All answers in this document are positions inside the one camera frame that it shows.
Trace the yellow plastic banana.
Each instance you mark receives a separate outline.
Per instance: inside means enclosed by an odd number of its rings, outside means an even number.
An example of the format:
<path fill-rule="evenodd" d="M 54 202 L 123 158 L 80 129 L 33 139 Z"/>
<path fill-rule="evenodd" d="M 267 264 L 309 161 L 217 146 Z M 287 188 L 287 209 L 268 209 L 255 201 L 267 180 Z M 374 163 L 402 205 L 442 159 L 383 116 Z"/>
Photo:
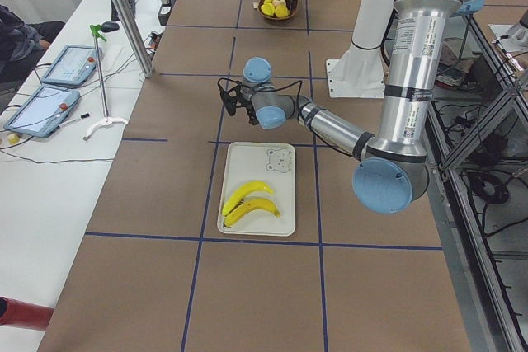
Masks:
<path fill-rule="evenodd" d="M 280 217 L 281 215 L 280 210 L 271 200 L 265 198 L 256 198 L 240 204 L 233 211 L 227 214 L 224 218 L 224 226 L 231 228 L 242 217 L 256 210 L 267 211 L 268 213 L 273 214 L 275 217 Z"/>
<path fill-rule="evenodd" d="M 226 200 L 222 208 L 222 215 L 227 216 L 241 203 L 241 201 L 253 192 L 266 192 L 273 194 L 274 190 L 264 181 L 249 181 L 238 187 Z"/>

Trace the brown wicker basket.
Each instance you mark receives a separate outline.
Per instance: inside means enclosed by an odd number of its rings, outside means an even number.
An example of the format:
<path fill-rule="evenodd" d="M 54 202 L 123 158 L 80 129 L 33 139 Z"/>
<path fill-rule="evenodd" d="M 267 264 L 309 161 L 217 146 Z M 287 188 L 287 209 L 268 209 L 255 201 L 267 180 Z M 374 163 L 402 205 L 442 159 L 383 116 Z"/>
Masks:
<path fill-rule="evenodd" d="M 298 0 L 259 0 L 257 11 L 272 21 L 285 21 L 292 18 L 298 9 Z"/>

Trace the yellow plastic lemon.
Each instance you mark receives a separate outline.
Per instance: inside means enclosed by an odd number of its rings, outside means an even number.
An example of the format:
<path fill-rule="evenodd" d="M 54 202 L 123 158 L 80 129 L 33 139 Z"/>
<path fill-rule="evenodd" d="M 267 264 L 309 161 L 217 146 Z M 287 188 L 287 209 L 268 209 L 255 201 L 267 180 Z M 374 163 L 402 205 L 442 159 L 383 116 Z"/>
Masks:
<path fill-rule="evenodd" d="M 286 19 L 290 15 L 288 7 L 275 7 L 274 16 L 277 19 Z"/>

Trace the yellow plastic starfruit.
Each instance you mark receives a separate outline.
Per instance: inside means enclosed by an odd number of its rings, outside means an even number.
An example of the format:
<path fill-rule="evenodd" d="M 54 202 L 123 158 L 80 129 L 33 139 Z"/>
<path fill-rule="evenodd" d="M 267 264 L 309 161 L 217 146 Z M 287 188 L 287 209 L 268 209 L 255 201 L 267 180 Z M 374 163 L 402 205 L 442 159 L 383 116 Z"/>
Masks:
<path fill-rule="evenodd" d="M 273 18 L 275 16 L 276 8 L 272 3 L 263 3 L 260 6 L 260 12 L 266 17 Z"/>

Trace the white bear print tray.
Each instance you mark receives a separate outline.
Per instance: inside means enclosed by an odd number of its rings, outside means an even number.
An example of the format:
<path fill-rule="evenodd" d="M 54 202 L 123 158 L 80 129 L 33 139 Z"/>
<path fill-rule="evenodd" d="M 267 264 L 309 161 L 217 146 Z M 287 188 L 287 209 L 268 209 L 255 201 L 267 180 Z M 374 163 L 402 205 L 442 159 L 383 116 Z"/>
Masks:
<path fill-rule="evenodd" d="M 296 228 L 295 148 L 235 142 L 228 147 L 217 228 L 223 234 L 288 237 Z"/>

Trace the orange relay module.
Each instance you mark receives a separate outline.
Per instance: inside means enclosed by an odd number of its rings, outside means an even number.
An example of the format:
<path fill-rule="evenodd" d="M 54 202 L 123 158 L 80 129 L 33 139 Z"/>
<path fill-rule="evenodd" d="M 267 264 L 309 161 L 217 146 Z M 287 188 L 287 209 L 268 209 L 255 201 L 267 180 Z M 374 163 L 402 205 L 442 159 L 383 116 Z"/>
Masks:
<path fill-rule="evenodd" d="M 148 43 L 149 48 L 152 50 L 156 50 L 159 46 L 162 36 L 163 36 L 162 33 L 152 31 L 149 37 L 149 43 Z"/>

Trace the black computer mouse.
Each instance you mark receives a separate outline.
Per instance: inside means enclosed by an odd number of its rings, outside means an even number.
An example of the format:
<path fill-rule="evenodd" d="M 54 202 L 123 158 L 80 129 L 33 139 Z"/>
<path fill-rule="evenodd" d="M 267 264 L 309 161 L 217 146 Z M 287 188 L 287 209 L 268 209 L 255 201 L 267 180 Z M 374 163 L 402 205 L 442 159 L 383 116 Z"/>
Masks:
<path fill-rule="evenodd" d="M 120 25 L 116 21 L 106 21 L 101 24 L 101 32 L 110 33 L 120 29 Z"/>

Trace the green tipped reacher grabber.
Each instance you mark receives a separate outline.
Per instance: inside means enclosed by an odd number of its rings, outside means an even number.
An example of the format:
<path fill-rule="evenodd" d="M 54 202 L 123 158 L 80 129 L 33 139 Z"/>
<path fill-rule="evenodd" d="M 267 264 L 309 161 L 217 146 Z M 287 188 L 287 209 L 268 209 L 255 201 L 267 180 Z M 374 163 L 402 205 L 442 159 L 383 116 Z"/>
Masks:
<path fill-rule="evenodd" d="M 98 79 L 100 83 L 100 92 L 101 92 L 101 103 L 102 103 L 102 113 L 103 117 L 101 120 L 97 121 L 96 123 L 92 124 L 85 135 L 83 136 L 84 141 L 88 141 L 93 133 L 102 127 L 109 127 L 113 124 L 128 124 L 128 120 L 122 118 L 122 117 L 112 117 L 109 114 L 108 110 L 108 104 L 106 99 L 106 88 L 105 88 L 105 82 L 102 72 L 102 66 L 101 66 L 101 54 L 100 54 L 100 47 L 98 44 L 99 39 L 103 39 L 106 41 L 106 38 L 101 34 L 101 25 L 90 25 L 89 26 L 90 31 L 92 33 L 93 42 L 94 42 L 94 48 L 95 48 L 95 55 L 96 55 L 96 66 L 97 66 L 97 73 L 98 73 Z"/>

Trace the far teach pendant tablet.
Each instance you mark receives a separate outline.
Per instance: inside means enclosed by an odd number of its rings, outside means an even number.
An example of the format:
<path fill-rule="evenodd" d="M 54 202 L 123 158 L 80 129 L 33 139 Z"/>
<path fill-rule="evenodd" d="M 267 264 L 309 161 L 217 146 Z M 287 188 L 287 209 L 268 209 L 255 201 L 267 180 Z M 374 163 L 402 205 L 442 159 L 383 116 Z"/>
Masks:
<path fill-rule="evenodd" d="M 66 45 L 40 80 L 58 87 L 80 87 L 92 75 L 96 62 L 93 46 Z"/>

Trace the teach pendant tablet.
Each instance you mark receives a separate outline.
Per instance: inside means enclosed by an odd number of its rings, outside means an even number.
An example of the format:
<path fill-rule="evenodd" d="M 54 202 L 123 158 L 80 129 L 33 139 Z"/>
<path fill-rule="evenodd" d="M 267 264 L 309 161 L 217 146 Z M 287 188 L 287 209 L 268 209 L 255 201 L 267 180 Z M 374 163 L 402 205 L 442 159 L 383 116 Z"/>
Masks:
<path fill-rule="evenodd" d="M 79 99 L 77 89 L 42 84 L 6 122 L 4 129 L 46 138 L 68 118 Z"/>
<path fill-rule="evenodd" d="M 66 45 L 40 80 L 58 87 L 80 87 L 92 75 L 96 62 L 93 46 Z"/>

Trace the near teach pendant tablet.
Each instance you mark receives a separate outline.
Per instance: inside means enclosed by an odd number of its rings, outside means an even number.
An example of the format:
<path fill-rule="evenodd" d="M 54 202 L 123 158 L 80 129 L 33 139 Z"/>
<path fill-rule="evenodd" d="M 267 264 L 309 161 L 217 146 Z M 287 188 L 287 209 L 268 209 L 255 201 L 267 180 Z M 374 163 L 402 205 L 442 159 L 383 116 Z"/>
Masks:
<path fill-rule="evenodd" d="M 4 129 L 46 138 L 68 118 L 79 99 L 77 89 L 42 84 L 6 122 Z"/>

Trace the yellow tape roll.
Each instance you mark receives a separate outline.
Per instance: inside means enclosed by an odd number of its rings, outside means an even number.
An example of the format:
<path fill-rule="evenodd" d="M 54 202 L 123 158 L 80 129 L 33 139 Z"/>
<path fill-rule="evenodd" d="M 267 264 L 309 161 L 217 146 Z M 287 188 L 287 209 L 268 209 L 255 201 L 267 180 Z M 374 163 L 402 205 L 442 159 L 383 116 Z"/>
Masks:
<path fill-rule="evenodd" d="M 9 134 L 7 140 L 10 145 L 15 145 L 20 142 L 20 137 L 17 134 Z"/>

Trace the seated person dark clothes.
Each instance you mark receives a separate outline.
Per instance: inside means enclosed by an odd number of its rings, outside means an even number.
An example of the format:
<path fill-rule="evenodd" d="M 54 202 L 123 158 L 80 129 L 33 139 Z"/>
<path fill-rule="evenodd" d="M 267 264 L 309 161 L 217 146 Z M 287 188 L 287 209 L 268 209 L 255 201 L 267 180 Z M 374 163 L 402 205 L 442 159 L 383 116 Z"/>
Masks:
<path fill-rule="evenodd" d="M 25 23 L 1 6 L 1 83 L 25 80 L 64 28 L 62 21 Z"/>

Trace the red fire extinguisher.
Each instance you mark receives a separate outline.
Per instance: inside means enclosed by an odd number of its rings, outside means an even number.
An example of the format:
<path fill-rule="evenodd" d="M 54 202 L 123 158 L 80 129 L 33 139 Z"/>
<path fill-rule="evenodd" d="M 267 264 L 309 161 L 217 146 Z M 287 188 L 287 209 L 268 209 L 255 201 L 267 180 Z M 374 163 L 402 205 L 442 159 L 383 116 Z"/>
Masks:
<path fill-rule="evenodd" d="M 54 313 L 52 307 L 1 297 L 1 325 L 45 331 Z"/>

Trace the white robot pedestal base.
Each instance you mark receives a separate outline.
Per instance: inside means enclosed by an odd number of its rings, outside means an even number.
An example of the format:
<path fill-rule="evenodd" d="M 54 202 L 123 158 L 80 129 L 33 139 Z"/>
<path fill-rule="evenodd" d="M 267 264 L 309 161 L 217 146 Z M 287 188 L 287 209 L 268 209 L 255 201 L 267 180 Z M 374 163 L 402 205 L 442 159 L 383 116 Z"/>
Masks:
<path fill-rule="evenodd" d="M 394 0 L 361 0 L 348 51 L 326 61 L 332 98 L 381 98 L 384 68 L 381 46 Z"/>

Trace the aluminium frame post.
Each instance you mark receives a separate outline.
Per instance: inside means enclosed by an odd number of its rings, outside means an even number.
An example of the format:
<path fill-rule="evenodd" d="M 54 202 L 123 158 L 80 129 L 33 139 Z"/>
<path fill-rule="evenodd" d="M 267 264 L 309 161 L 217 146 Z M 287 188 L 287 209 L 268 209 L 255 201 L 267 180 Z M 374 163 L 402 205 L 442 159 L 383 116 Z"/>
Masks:
<path fill-rule="evenodd" d="M 131 8 L 127 0 L 112 0 L 115 9 L 118 11 L 120 21 L 125 29 L 125 33 L 130 42 L 130 46 L 142 69 L 145 78 L 150 78 L 153 75 L 153 65 L 144 47 L 144 41 L 139 33 L 139 28 L 135 22 Z"/>

